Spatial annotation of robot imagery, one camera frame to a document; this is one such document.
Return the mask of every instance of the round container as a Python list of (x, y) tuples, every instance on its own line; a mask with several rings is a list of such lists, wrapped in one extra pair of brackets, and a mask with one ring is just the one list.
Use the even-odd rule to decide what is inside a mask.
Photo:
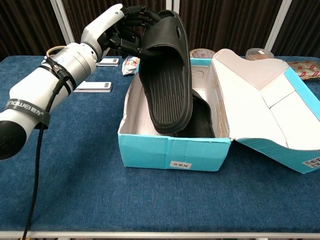
[(206, 48), (197, 48), (190, 51), (190, 57), (195, 59), (212, 59), (215, 51)]
[(245, 59), (250, 61), (262, 60), (262, 59), (274, 59), (275, 56), (272, 52), (263, 48), (250, 48), (246, 51)]

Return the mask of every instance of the slide sandal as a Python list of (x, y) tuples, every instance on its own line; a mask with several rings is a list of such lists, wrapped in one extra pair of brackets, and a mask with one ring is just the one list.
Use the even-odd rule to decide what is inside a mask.
[(174, 136), (179, 138), (214, 138), (209, 104), (195, 90), (192, 90), (192, 101), (193, 110), (189, 123), (183, 130), (174, 133)]
[(178, 132), (192, 115), (192, 76), (188, 39), (180, 16), (170, 10), (142, 37), (139, 77), (154, 128)]

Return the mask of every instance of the dark curtain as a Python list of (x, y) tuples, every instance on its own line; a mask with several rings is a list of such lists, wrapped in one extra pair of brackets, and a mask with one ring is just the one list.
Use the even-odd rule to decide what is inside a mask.
[(189, 49), (223, 48), (245, 55), (264, 48), (281, 0), (180, 0)]
[(144, 5), (156, 12), (166, 8), (166, 0), (63, 0), (74, 40), (79, 43), (84, 28), (109, 7), (119, 3), (126, 7)]
[(293, 0), (272, 52), (278, 56), (320, 57), (320, 1)]
[(0, 0), (0, 61), (11, 55), (44, 55), (66, 42), (49, 0)]

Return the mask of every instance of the label on box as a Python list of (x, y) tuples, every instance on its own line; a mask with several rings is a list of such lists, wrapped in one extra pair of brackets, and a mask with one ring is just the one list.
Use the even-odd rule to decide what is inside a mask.
[(312, 169), (320, 167), (320, 157), (316, 157), (314, 159), (304, 161), (303, 164), (307, 165), (308, 167), (310, 167)]
[(180, 168), (180, 169), (189, 169), (191, 168), (192, 163), (187, 163), (183, 161), (171, 161), (170, 167)]

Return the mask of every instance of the table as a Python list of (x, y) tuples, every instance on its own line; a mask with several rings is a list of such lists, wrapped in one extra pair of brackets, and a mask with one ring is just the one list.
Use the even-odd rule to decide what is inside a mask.
[[(0, 63), (2, 108), (42, 59)], [(121, 64), (87, 79), (112, 82), (111, 93), (73, 93), (52, 113), (30, 237), (320, 238), (320, 171), (300, 174), (237, 142), (218, 172), (124, 167), (117, 129), (132, 75)], [(307, 85), (320, 98), (320, 82)], [(0, 162), (0, 238), (22, 236), (37, 134)]]

